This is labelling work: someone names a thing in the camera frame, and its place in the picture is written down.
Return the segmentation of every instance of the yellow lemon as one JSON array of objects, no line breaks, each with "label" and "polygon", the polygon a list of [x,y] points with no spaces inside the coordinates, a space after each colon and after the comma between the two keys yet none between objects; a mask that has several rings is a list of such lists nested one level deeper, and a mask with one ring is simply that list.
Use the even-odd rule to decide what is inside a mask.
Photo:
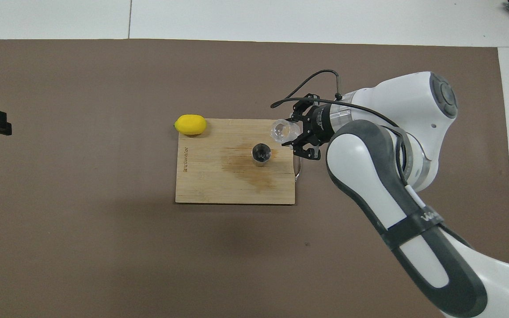
[{"label": "yellow lemon", "polygon": [[174,123],[174,128],[184,135],[199,135],[206,127],[208,123],[200,115],[182,115]]}]

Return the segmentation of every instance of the bamboo board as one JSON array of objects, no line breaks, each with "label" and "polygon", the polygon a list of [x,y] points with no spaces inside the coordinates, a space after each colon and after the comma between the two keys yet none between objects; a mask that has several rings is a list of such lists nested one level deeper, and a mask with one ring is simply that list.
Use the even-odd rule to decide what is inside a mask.
[{"label": "bamboo board", "polygon": [[[295,203],[293,154],[270,137],[273,120],[206,120],[201,135],[179,135],[177,203]],[[272,151],[263,167],[252,161],[258,143]]]}]

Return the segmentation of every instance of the metal cup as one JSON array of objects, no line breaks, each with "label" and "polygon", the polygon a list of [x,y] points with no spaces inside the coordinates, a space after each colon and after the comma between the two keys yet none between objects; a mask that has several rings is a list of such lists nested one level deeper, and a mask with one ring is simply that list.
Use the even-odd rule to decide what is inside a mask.
[{"label": "metal cup", "polygon": [[257,144],[256,146],[253,147],[252,155],[253,163],[257,167],[262,167],[270,160],[271,155],[270,147],[268,147],[265,144]]}]

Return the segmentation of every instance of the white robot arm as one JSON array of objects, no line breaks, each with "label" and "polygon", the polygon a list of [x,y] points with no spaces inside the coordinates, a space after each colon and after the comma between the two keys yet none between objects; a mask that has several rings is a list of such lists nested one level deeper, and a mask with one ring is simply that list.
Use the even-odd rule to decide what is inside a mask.
[{"label": "white robot arm", "polygon": [[[419,72],[339,97],[323,105],[315,95],[290,98],[299,100],[293,114],[277,121],[271,135],[308,159],[319,159],[319,146],[329,142],[331,180],[445,316],[509,317],[509,264],[469,247],[416,194],[433,181],[442,140],[458,112],[448,82]],[[303,133],[288,140],[285,132],[296,121],[303,122]]]}]

